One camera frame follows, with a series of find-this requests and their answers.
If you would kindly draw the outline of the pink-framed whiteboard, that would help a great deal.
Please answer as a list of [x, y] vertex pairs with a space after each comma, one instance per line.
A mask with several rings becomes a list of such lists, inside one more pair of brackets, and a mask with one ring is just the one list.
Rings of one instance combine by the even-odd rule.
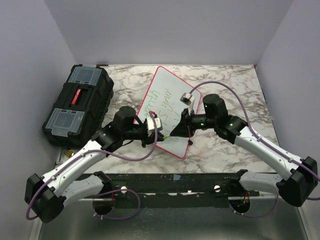
[[[180, 122], [181, 113], [187, 107], [180, 101], [184, 93], [192, 90], [200, 82], [182, 73], [173, 73], [164, 66], [151, 65], [151, 79], [146, 80], [142, 88], [138, 116], [144, 120], [149, 111], [153, 111], [161, 119], [165, 136], [171, 133]], [[169, 136], [157, 147], [169, 154], [183, 159], [187, 154], [188, 138]]]

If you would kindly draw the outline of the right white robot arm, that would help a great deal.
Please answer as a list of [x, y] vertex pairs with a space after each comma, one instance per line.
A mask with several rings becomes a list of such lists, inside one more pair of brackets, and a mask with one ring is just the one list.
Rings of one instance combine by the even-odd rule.
[[318, 165], [315, 159], [294, 155], [258, 134], [248, 122], [230, 115], [225, 101], [217, 94], [202, 99], [205, 113], [192, 109], [195, 98], [184, 93], [181, 102], [187, 105], [181, 112], [180, 122], [170, 136], [191, 138], [197, 130], [213, 129], [222, 139], [235, 144], [265, 162], [276, 174], [245, 170], [230, 183], [230, 191], [241, 196], [247, 191], [260, 191], [279, 195], [288, 204], [300, 207], [309, 199], [318, 185]]

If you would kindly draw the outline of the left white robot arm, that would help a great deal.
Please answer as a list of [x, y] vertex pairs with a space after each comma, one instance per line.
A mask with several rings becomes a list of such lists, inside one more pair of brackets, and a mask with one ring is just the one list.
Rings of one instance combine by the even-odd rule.
[[[43, 223], [48, 223], [70, 203], [92, 195], [107, 197], [111, 185], [103, 180], [102, 174], [90, 176], [89, 181], [78, 181], [78, 177], [109, 156], [129, 162], [147, 159], [154, 152], [157, 142], [164, 140], [162, 129], [162, 121], [155, 112], [149, 111], [148, 117], [141, 121], [132, 107], [121, 107], [113, 121], [96, 132], [92, 139], [65, 163], [41, 176], [34, 173], [27, 179], [24, 195], [27, 203], [26, 219], [40, 219]], [[126, 140], [138, 140], [142, 147], [152, 145], [152, 148], [139, 158], [115, 154]]]

